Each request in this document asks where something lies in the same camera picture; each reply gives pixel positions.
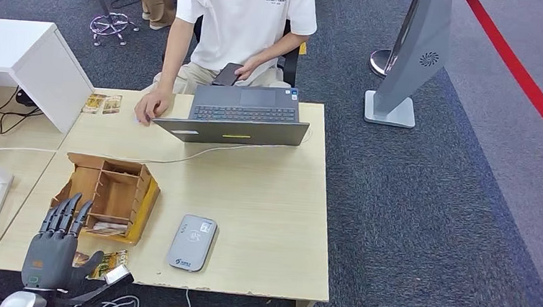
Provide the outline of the person's left hand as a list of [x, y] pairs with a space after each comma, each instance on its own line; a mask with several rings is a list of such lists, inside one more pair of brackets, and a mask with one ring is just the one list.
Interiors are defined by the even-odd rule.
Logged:
[[237, 68], [235, 70], [237, 80], [243, 81], [248, 79], [251, 74], [256, 70], [256, 68], [258, 68], [263, 63], [264, 60], [259, 55], [254, 55], [250, 57], [240, 68]]

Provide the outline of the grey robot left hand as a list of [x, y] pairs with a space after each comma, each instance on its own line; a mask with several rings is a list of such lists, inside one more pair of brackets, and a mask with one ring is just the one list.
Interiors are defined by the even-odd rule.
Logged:
[[77, 192], [46, 213], [22, 265], [21, 277], [26, 289], [72, 290], [102, 262], [104, 252], [96, 251], [84, 264], [73, 265], [78, 235], [93, 204], [88, 200], [76, 212], [81, 198], [82, 193]]

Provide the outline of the person's right hand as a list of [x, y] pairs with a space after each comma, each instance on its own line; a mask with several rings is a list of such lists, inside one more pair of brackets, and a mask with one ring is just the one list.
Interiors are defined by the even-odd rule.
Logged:
[[135, 105], [134, 113], [137, 121], [149, 126], [151, 121], [162, 116], [171, 106], [174, 95], [171, 90], [152, 89], [141, 97]]

